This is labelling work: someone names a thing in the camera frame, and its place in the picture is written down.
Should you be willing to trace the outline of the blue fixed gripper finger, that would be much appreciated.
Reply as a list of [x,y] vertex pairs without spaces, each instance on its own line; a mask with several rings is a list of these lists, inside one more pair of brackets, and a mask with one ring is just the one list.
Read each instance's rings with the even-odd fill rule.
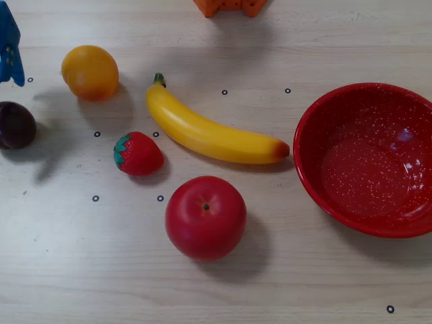
[[25,75],[19,51],[21,34],[5,1],[1,1],[0,37],[0,50],[2,50],[6,45],[10,45],[13,48],[13,71],[11,72],[11,78],[18,86],[24,86]]

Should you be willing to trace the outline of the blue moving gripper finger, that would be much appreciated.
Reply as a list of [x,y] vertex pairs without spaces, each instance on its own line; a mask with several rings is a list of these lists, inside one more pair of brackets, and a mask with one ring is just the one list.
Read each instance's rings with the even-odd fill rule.
[[11,78],[11,72],[14,66],[14,50],[10,45],[6,45],[1,50],[0,79],[1,82],[7,82]]

